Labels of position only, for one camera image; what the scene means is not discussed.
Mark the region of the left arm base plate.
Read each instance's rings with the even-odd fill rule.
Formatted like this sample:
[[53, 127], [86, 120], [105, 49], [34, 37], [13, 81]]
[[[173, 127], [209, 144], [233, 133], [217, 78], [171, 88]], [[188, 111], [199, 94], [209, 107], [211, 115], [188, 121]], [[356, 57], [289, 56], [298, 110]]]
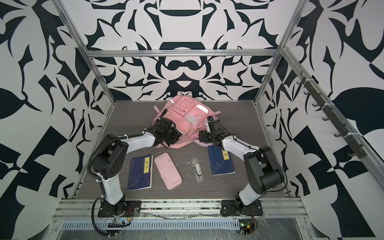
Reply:
[[116, 205], [112, 205], [107, 201], [102, 201], [98, 217], [134, 217], [140, 213], [141, 205], [141, 201], [120, 201]]

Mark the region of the left circuit board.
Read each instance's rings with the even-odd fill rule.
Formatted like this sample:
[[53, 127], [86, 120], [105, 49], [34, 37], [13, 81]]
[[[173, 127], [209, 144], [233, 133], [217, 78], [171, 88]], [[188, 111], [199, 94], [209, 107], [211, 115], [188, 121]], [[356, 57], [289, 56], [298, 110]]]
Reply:
[[130, 218], [122, 219], [122, 218], [115, 218], [111, 223], [108, 223], [107, 228], [125, 228], [131, 225]]

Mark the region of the clear plastic eraser case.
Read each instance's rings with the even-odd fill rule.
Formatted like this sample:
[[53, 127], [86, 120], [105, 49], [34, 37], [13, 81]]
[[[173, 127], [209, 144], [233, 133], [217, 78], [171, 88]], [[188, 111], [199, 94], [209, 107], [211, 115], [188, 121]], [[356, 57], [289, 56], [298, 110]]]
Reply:
[[191, 164], [192, 164], [192, 168], [194, 170], [196, 181], [202, 182], [204, 180], [204, 174], [203, 174], [199, 159], [198, 158], [192, 158]]

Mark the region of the blue book yellow label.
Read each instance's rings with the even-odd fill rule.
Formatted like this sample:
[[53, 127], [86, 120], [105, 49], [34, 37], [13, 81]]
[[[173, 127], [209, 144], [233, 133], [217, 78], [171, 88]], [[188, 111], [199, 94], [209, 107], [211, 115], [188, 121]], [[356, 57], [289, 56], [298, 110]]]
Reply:
[[208, 153], [213, 176], [233, 174], [236, 172], [229, 152], [216, 146], [208, 146]]

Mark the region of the aluminium frame rail front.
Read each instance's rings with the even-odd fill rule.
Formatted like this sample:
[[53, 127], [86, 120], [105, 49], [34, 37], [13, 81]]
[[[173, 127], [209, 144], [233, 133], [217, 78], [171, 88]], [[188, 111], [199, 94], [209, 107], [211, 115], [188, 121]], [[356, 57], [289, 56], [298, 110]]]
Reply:
[[261, 198], [243, 211], [236, 211], [232, 200], [222, 199], [144, 199], [130, 200], [125, 214], [138, 219], [197, 219], [235, 217], [307, 218], [299, 198]]

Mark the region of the pink student backpack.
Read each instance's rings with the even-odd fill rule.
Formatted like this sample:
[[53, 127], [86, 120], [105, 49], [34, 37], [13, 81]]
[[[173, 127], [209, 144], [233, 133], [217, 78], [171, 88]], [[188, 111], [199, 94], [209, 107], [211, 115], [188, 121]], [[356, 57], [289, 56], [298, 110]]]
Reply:
[[221, 111], [214, 112], [208, 106], [190, 96], [175, 96], [171, 98], [160, 110], [154, 105], [157, 112], [154, 120], [157, 120], [164, 110], [167, 110], [164, 117], [176, 124], [176, 129], [181, 133], [179, 140], [170, 145], [172, 149], [182, 148], [192, 142], [202, 147], [211, 146], [211, 143], [199, 141], [199, 132], [207, 130], [207, 118], [212, 116], [215, 120]]

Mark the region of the blue book left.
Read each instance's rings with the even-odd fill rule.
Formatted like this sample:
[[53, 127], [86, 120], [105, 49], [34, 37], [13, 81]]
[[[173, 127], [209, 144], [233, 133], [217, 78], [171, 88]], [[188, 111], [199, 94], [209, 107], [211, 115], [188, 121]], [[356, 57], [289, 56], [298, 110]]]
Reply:
[[152, 187], [153, 155], [131, 159], [128, 191], [149, 189]]

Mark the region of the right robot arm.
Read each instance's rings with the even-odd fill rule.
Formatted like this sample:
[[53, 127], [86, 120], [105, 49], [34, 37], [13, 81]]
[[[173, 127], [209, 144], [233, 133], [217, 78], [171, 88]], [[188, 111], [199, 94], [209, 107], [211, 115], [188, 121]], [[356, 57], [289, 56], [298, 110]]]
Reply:
[[220, 120], [207, 118], [207, 129], [199, 132], [199, 141], [213, 144], [244, 161], [248, 184], [237, 193], [237, 208], [247, 207], [279, 185], [287, 187], [287, 176], [268, 146], [257, 147], [241, 141], [229, 133]]

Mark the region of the right circuit board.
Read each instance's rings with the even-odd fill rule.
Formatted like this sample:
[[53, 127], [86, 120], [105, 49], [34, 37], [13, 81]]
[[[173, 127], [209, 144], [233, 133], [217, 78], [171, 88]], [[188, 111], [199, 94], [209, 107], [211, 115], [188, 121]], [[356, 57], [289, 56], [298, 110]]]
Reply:
[[240, 233], [243, 235], [247, 236], [253, 233], [257, 228], [258, 228], [258, 223], [255, 218], [249, 221], [246, 221], [246, 220], [240, 221]]

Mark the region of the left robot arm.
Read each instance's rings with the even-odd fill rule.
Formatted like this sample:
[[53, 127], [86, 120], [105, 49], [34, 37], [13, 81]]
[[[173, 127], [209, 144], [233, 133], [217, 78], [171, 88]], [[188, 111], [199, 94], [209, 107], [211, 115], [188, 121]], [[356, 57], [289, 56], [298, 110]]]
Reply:
[[136, 135], [118, 137], [109, 134], [91, 155], [87, 173], [101, 184], [104, 201], [113, 207], [119, 206], [125, 201], [119, 173], [126, 154], [158, 145], [168, 148], [181, 136], [176, 124], [167, 118], [157, 120], [153, 126]]

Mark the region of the pink pencil case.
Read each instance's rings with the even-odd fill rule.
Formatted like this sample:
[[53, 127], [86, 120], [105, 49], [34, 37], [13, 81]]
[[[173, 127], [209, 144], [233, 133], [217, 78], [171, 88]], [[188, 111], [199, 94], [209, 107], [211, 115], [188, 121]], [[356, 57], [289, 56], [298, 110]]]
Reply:
[[182, 184], [182, 177], [168, 153], [157, 156], [155, 158], [155, 164], [169, 191]]

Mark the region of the wall hook rail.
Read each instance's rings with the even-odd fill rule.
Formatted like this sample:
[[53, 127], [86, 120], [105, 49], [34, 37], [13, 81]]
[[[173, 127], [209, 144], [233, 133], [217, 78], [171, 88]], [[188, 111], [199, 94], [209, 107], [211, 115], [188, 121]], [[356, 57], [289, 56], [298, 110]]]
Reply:
[[305, 95], [311, 96], [315, 103], [314, 108], [318, 108], [326, 115], [323, 121], [330, 121], [335, 129], [338, 131], [334, 134], [336, 138], [343, 138], [344, 141], [352, 150], [350, 157], [358, 157], [363, 159], [368, 156], [365, 150], [364, 141], [358, 131], [352, 127], [347, 118], [342, 114], [336, 104], [328, 97], [328, 95], [320, 88], [314, 79], [308, 79], [304, 76], [298, 82], [306, 88]]

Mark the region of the circuit board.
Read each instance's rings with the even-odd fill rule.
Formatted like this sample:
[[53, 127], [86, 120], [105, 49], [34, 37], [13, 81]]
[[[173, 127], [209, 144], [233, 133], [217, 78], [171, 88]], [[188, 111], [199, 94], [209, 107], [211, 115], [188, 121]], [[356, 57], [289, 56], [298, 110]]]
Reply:
[[258, 228], [258, 223], [255, 218], [249, 221], [246, 221], [246, 220], [240, 221], [240, 233], [243, 235], [247, 236], [253, 233], [257, 228]]
[[111, 223], [108, 223], [107, 228], [125, 228], [131, 225], [130, 218], [122, 219], [122, 218], [115, 218]]

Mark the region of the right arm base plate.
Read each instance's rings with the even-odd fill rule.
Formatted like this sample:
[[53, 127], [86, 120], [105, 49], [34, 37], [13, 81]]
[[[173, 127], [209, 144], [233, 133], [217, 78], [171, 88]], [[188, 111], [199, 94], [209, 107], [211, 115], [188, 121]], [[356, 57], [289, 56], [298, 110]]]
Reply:
[[223, 217], [228, 216], [262, 216], [263, 208], [259, 200], [245, 206], [240, 199], [222, 200], [220, 214]]

